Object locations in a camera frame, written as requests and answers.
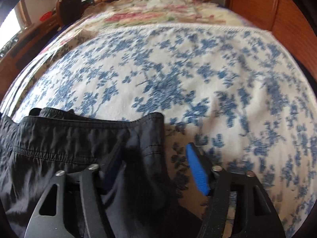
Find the black trousers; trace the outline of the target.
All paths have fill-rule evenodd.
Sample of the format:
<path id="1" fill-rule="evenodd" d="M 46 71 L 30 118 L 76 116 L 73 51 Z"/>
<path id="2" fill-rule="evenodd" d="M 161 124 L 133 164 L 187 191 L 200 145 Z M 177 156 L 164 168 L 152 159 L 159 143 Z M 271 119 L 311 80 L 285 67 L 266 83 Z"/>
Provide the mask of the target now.
<path id="1" fill-rule="evenodd" d="M 136 121 L 34 108 L 1 117 L 1 237 L 23 237 L 51 179 L 66 173 L 64 223 L 87 237 L 79 173 L 97 164 L 93 193 L 108 237 L 196 237 L 201 220 L 182 207 L 165 163 L 164 117 Z"/>

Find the blue floral white blanket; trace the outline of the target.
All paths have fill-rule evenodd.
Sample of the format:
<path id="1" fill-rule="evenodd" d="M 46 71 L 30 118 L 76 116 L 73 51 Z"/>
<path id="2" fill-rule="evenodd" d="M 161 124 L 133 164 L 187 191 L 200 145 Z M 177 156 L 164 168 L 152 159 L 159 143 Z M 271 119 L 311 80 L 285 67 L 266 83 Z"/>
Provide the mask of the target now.
<path id="1" fill-rule="evenodd" d="M 196 215 L 185 144 L 214 163 L 254 171 L 287 237 L 316 201 L 316 96 L 267 31 L 207 24 L 68 29 L 21 72 L 1 103 L 17 122 L 31 109 L 73 110 L 131 123 L 164 115 L 165 155 L 180 203 Z"/>

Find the red bowl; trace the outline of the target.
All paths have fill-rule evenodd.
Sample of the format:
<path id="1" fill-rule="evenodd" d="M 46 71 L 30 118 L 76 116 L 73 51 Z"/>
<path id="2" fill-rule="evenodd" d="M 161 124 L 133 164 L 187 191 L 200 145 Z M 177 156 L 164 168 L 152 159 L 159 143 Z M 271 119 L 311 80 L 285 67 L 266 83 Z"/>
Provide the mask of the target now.
<path id="1" fill-rule="evenodd" d="M 49 18 L 51 18 L 53 16 L 53 12 L 52 11 L 49 11 L 49 12 L 46 12 L 45 14 L 43 14 L 41 17 L 40 17 L 40 22 L 45 22 L 46 20 L 48 20 Z"/>

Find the dark wooden chair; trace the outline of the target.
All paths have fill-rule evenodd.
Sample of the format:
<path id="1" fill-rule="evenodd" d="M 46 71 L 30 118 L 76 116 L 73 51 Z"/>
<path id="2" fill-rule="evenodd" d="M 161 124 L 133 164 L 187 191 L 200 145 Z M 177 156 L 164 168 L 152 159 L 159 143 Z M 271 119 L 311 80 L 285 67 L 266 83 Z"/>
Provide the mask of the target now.
<path id="1" fill-rule="evenodd" d="M 55 5 L 57 22 L 64 27 L 82 15 L 82 0 L 57 0 Z"/>

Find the wooden louvered wardrobe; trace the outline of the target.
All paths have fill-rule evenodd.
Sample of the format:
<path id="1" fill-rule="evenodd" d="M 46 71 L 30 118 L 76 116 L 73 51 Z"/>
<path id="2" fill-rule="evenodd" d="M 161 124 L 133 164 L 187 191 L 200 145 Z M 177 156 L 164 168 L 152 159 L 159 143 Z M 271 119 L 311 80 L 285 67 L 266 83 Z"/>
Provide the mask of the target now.
<path id="1" fill-rule="evenodd" d="M 226 0 L 226 7 L 275 38 L 316 77 L 316 34 L 292 0 Z"/>

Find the pink floral quilt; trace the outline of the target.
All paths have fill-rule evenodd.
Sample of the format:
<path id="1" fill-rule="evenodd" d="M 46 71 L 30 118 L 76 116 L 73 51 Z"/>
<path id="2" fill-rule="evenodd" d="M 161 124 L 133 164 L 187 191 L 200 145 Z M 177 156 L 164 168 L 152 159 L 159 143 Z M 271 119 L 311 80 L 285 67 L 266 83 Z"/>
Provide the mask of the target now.
<path id="1" fill-rule="evenodd" d="M 58 49 L 78 37 L 90 39 L 105 29 L 160 23 L 251 26 L 251 22 L 215 2 L 203 0 L 118 0 L 88 7 L 44 47 Z"/>

